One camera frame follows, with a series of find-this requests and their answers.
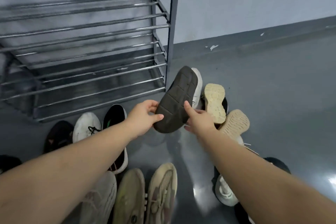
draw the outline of baseboard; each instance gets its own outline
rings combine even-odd
[[[232,47],[259,44],[323,30],[336,30],[336,16],[174,44],[173,59],[182,58],[186,53],[195,56],[204,55]]]

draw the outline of white paint chip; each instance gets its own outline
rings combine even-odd
[[[212,51],[212,49],[213,49],[213,48],[216,48],[216,47],[218,47],[218,45],[212,45],[212,46],[210,47],[210,51]]]

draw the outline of forearm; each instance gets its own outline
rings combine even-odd
[[[256,223],[331,223],[335,204],[294,176],[211,130],[200,137],[217,169]]]
[[[124,121],[1,175],[4,223],[60,223],[133,137]]]

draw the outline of metal shoe rack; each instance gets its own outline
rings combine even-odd
[[[6,32],[0,34],[1,100],[34,120],[49,121],[165,91],[177,1],[171,0],[169,13],[160,0],[69,0],[0,7],[0,29]],[[67,24],[82,14],[116,18],[114,14],[124,9],[147,14]],[[157,25],[158,17],[166,23]],[[45,18],[57,20],[57,27],[46,26]],[[139,21],[150,21],[151,26],[127,28],[127,23]],[[7,32],[22,22],[18,28],[23,30]],[[110,31],[112,25],[125,27]],[[167,50],[156,34],[161,28],[168,28]]]

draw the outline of gray floor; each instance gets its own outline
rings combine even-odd
[[[188,65],[199,69],[204,85],[223,85],[229,110],[239,108],[250,119],[244,141],[262,157],[281,159],[293,175],[336,201],[335,50],[336,34],[330,31],[221,52],[214,49],[208,55],[193,56],[184,50],[183,58],[173,60],[170,76]],[[150,98],[160,100],[162,95]],[[129,112],[144,99],[123,105]],[[106,109],[95,113],[103,119]],[[8,107],[0,112],[0,154],[24,161],[37,157],[55,122],[36,124]],[[78,117],[67,120],[75,123]],[[183,129],[168,135],[150,130],[127,151],[128,167],[139,167],[147,182],[160,164],[175,164],[173,223],[237,223],[233,208],[221,205],[212,192],[214,167],[195,136]]]

